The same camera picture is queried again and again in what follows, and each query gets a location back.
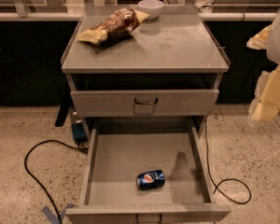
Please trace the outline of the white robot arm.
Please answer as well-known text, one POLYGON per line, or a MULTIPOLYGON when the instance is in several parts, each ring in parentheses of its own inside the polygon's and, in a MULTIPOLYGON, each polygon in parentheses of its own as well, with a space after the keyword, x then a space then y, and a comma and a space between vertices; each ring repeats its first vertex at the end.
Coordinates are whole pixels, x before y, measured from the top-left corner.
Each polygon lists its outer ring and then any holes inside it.
POLYGON ((276 63, 272 72, 263 71, 249 107, 249 125, 259 128, 271 122, 280 111, 280 12, 273 23, 251 37, 246 45, 265 49, 267 58, 276 63))

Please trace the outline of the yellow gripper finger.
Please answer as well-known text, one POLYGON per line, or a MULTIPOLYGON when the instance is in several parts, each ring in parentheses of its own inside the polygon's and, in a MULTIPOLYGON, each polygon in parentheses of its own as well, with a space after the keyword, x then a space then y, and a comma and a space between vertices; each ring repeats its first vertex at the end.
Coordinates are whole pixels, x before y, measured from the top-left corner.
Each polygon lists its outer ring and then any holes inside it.
POLYGON ((271 30, 271 25, 263 28, 259 33, 251 37, 246 42, 246 46, 250 49, 256 49, 256 50, 266 49, 270 30, 271 30))
POLYGON ((271 73, 261 73, 254 94, 248 124, 260 128, 271 122, 280 111, 280 65, 271 73))

